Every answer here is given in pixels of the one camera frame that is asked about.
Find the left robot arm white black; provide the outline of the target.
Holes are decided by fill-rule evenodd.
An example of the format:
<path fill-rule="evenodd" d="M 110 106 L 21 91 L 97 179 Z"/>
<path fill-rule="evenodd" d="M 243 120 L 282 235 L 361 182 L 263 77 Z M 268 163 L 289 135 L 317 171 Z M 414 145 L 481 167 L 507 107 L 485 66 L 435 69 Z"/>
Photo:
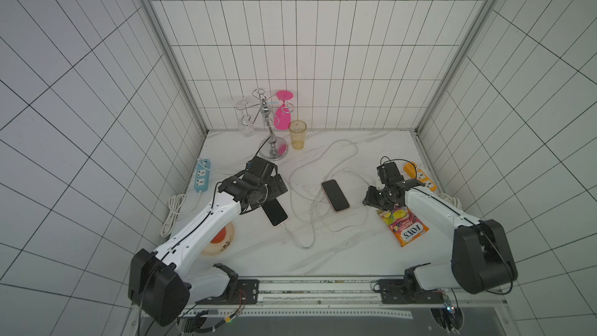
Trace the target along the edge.
<path fill-rule="evenodd" d="M 182 230 L 154 251 L 141 249 L 132 258 L 128 298 L 160 326 L 172 324 L 190 302 L 233 302 L 238 275 L 232 269 L 214 264 L 199 275 L 190 275 L 189 270 L 233 219 L 287 190 L 276 164 L 253 157 L 245 170 L 216 185 L 208 205 Z"/>

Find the black phone pink case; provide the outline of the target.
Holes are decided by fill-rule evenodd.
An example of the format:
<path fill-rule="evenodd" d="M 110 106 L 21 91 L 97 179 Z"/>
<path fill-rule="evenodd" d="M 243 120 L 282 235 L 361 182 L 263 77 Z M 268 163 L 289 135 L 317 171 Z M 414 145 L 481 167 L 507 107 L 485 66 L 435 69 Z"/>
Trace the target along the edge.
<path fill-rule="evenodd" d="M 283 222 L 288 219 L 288 214 L 283 209 L 278 199 L 273 199 L 270 202 L 264 203 L 262 209 L 273 227 L 283 224 Z"/>

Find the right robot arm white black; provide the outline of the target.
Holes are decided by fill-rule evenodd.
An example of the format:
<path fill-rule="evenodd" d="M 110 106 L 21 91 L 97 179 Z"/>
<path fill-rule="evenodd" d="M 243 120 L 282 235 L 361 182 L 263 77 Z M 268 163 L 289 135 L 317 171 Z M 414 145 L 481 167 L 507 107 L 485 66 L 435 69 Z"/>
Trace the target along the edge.
<path fill-rule="evenodd" d="M 448 261 L 423 263 L 400 279 L 381 279 L 376 290 L 384 303 L 440 303 L 446 290 L 499 294 L 512 287 L 518 270 L 505 229 L 494 219 L 477 219 L 436 196 L 418 179 L 406 179 L 394 160 L 377 168 L 383 187 L 368 188 L 364 205 L 377 210 L 402 247 L 429 231 L 428 220 L 449 239 Z"/>

